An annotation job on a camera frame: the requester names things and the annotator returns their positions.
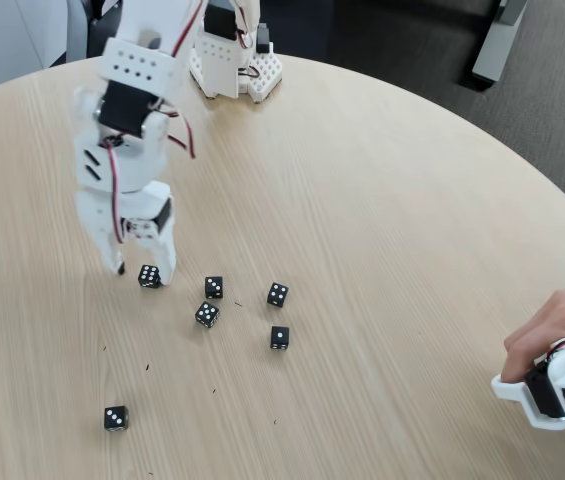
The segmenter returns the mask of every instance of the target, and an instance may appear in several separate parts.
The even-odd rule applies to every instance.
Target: finger
[[[546,353],[552,343],[565,338],[565,331],[556,328],[537,327],[518,339],[506,357],[500,379],[504,383],[517,383],[533,368],[533,360]]]
[[[549,317],[551,311],[555,308],[557,301],[557,295],[553,294],[551,297],[546,301],[544,305],[531,317],[531,320],[526,322],[520,328],[518,328],[515,332],[511,335],[506,337],[504,340],[504,348],[508,352],[511,349],[511,346],[514,345],[519,339],[521,339],[524,335],[528,332],[542,324],[547,317]]]

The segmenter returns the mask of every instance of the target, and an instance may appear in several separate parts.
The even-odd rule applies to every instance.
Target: table surface
[[[0,479],[565,478],[565,432],[490,388],[507,333],[565,288],[565,195],[426,100],[283,61],[261,105],[187,78],[198,158],[169,147],[160,290],[137,283],[148,252],[117,277],[76,218],[72,91],[95,63],[0,86]],[[118,404],[130,427],[105,432]]]

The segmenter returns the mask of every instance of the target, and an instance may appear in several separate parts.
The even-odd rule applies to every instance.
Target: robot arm
[[[282,80],[259,0],[209,0],[191,55],[193,78],[207,98],[247,93],[260,103]]]
[[[491,386],[498,398],[521,403],[534,427],[565,430],[565,340],[536,360],[524,382],[502,383],[498,375]]]
[[[154,178],[166,164],[168,121],[181,115],[160,109],[180,103],[206,3],[126,0],[117,35],[99,60],[105,93],[75,95],[83,123],[74,142],[78,217],[111,270],[124,272],[119,244],[132,236],[153,252],[164,284],[175,270],[174,208],[170,188]],[[147,48],[156,38],[158,49]],[[193,154],[191,135],[188,148]]]

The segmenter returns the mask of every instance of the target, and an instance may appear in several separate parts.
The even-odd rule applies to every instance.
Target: round table
[[[565,432],[490,387],[505,336],[565,288],[565,195],[426,100],[282,60],[261,105],[187,78],[198,158],[169,146],[159,290],[137,282],[148,252],[125,246],[118,277],[77,221],[94,61],[0,86],[0,479],[565,478]],[[127,431],[104,430],[114,405]]]

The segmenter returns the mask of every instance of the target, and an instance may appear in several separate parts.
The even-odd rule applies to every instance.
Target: die
[[[140,282],[140,286],[145,288],[158,288],[160,286],[160,270],[153,265],[142,265],[138,282]]]
[[[280,350],[289,348],[289,327],[273,327],[271,329],[271,348]]]
[[[204,296],[206,298],[222,298],[222,277],[206,277],[204,279]]]
[[[195,314],[195,320],[206,328],[211,328],[219,316],[218,307],[210,303],[203,303]]]
[[[129,426],[129,409],[124,405],[104,409],[104,429],[109,432],[126,430]]]
[[[284,300],[286,300],[286,295],[289,293],[289,287],[280,285],[279,283],[274,283],[271,285],[271,290],[269,290],[269,296],[266,299],[266,303],[275,305],[276,307],[282,308],[284,305]]]

